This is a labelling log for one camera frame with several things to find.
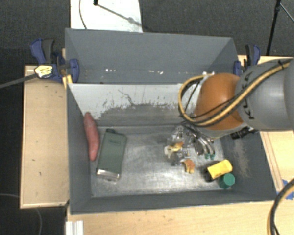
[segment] small orange object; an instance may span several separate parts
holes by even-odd
[[[185,165],[185,170],[186,172],[193,174],[195,171],[195,164],[192,160],[187,159],[185,161],[182,162]]]

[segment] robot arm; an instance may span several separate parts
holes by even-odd
[[[191,84],[202,76],[187,81]],[[219,73],[202,84],[193,115],[185,113],[179,92],[181,116],[203,134],[218,138],[246,126],[257,130],[294,130],[294,59],[264,63],[248,69],[241,78]]]

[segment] dark carpet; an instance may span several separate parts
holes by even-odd
[[[139,0],[144,31],[234,39],[237,52],[257,44],[265,54],[275,0]],[[294,0],[282,0],[294,18]],[[70,0],[0,0],[0,83],[20,78],[26,63],[35,62],[29,44],[53,38],[64,47],[70,26]],[[271,55],[294,55],[294,25],[284,11],[278,15]],[[22,140],[22,85],[0,90],[0,193],[19,194]],[[43,235],[64,229],[64,208],[40,209]],[[18,200],[0,197],[0,235],[38,234],[35,210],[21,211]]]

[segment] green cap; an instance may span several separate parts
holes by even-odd
[[[221,188],[227,189],[235,184],[235,177],[232,173],[226,173],[219,177],[218,184]]]

